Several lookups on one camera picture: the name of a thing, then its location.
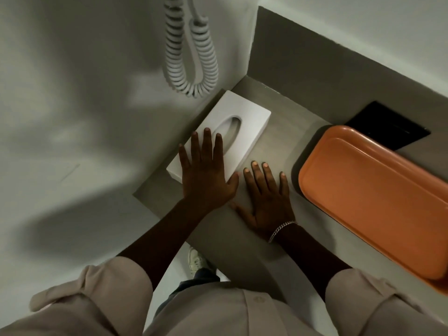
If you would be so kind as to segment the dark blue jeans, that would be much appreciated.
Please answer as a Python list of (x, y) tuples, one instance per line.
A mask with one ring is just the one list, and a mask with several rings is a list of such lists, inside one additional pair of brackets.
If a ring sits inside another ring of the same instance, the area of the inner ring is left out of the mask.
[(221, 282), (221, 278), (216, 274), (216, 269), (209, 269), (206, 267), (200, 268), (199, 270), (194, 272), (193, 279), (183, 281), (179, 284), (176, 290), (174, 290), (168, 296), (168, 298), (158, 307), (154, 314), (154, 318), (165, 308), (166, 305), (171, 302), (172, 299), (174, 299), (174, 297), (178, 293), (194, 286), (217, 282)]

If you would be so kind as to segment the person's left hand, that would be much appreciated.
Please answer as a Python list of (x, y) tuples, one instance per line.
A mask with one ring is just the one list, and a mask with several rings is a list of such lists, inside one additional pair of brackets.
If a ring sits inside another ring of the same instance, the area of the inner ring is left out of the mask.
[(219, 133), (215, 136), (211, 168), (203, 164), (203, 145), (200, 146), (196, 131), (192, 133), (190, 142), (191, 167), (186, 174), (182, 174), (184, 198), (209, 213), (235, 197), (226, 195), (222, 136)]

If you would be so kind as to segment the person's left forearm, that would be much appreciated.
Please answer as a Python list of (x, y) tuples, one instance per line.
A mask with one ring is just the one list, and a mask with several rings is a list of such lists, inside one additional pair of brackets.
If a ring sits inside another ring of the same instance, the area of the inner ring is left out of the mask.
[(168, 266), (199, 223), (229, 199), (206, 200), (188, 197), (180, 200), (156, 225), (118, 254), (132, 260), (149, 277), (156, 289)]

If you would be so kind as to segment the white sneaker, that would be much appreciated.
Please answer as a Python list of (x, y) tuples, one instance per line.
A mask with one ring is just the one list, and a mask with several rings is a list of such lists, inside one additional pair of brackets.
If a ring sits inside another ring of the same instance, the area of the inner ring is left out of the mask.
[(216, 275), (216, 267), (192, 246), (189, 247), (188, 263), (192, 276), (196, 276), (198, 271), (202, 270)]

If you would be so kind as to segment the orange plastic tray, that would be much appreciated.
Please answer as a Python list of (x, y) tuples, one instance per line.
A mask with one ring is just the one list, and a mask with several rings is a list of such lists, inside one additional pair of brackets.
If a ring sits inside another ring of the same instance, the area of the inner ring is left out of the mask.
[(448, 183), (343, 125), (319, 139), (298, 175), (311, 203), (448, 296)]

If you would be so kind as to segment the beige shirt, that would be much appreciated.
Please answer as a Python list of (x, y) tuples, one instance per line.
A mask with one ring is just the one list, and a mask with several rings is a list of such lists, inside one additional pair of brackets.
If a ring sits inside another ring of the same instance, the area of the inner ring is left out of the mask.
[[(153, 288), (134, 261), (115, 257), (35, 294), (34, 314), (0, 336), (320, 336), (269, 294), (209, 283), (178, 293), (144, 331)], [(339, 336), (448, 336), (448, 326), (384, 279), (348, 269), (326, 289)]]

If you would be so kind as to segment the white tissue box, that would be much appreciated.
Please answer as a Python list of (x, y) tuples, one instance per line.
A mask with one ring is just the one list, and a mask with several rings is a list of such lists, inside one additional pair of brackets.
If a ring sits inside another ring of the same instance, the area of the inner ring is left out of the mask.
[(198, 126), (200, 146), (205, 128), (211, 130), (212, 145), (215, 135), (222, 135), (226, 181), (242, 166), (266, 129), (270, 116), (269, 110), (228, 90)]

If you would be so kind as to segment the person's right forearm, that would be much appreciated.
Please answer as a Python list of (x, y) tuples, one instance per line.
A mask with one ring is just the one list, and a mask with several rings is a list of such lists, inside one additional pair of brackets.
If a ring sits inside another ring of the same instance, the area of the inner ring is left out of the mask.
[(279, 244), (294, 260), (323, 301), (327, 300), (326, 290), (331, 279), (352, 268), (294, 221), (279, 226), (270, 241)]

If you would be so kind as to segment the person's right hand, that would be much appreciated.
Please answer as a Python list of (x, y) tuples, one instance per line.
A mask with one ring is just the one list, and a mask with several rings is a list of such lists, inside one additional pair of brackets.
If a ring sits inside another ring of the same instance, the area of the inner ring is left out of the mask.
[(269, 165), (264, 162), (260, 163), (264, 170), (266, 182), (268, 183), (269, 192), (261, 194), (255, 184), (252, 169), (245, 168), (243, 176), (246, 189), (252, 204), (253, 225), (247, 225), (249, 229), (254, 231), (262, 239), (271, 243), (272, 233), (282, 224), (290, 221), (297, 223), (292, 209), (291, 202), (285, 201), (280, 193), (272, 170)]

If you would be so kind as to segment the black flat panel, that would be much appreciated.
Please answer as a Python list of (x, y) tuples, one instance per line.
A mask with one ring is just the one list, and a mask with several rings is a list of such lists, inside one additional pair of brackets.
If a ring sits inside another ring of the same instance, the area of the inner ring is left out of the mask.
[(344, 125), (392, 151), (399, 150), (431, 134), (430, 130), (378, 101), (367, 104)]

